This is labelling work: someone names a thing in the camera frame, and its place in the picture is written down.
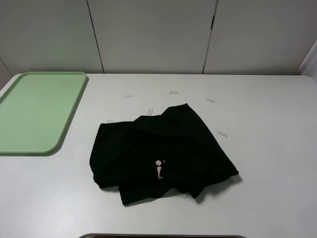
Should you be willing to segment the black short sleeve t-shirt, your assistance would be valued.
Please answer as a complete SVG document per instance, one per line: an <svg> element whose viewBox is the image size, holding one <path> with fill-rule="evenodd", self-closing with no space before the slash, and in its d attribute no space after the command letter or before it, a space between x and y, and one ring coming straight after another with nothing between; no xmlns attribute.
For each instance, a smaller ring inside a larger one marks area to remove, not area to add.
<svg viewBox="0 0 317 238"><path fill-rule="evenodd" d="M122 204L170 190L197 198L207 186L238 175L203 120L183 104L158 116L102 123L90 156L100 189L118 187Z"/></svg>

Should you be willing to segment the light green plastic tray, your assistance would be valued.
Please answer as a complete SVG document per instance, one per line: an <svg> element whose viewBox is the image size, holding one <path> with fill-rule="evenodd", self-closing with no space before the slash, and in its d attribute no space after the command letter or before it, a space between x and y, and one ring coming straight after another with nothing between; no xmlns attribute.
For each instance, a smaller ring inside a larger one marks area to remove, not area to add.
<svg viewBox="0 0 317 238"><path fill-rule="evenodd" d="M0 153L46 154L60 143L88 77L27 72L0 98Z"/></svg>

